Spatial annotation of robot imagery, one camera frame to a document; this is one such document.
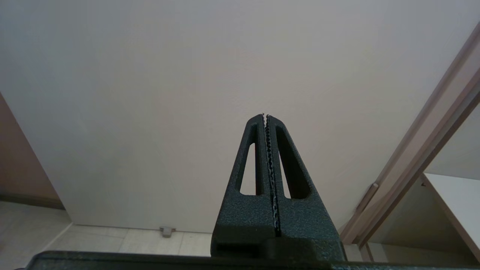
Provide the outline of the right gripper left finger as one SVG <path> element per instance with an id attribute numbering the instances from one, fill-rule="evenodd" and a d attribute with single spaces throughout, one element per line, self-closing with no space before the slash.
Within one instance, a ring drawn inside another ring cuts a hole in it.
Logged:
<path id="1" fill-rule="evenodd" d="M 254 145 L 255 194 L 245 195 L 240 190 L 251 145 Z M 263 242 L 277 233 L 274 197 L 264 117 L 259 114 L 245 126 L 211 236 L 211 256 L 259 257 Z"/>

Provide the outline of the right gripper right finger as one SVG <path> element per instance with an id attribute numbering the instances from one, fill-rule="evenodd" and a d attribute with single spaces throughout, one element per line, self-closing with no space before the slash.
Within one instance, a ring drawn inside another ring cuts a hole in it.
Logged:
<path id="1" fill-rule="evenodd" d="M 276 192 L 276 236 L 266 241 L 270 258 L 345 261 L 338 232 L 286 125 L 266 118 L 267 154 Z"/>

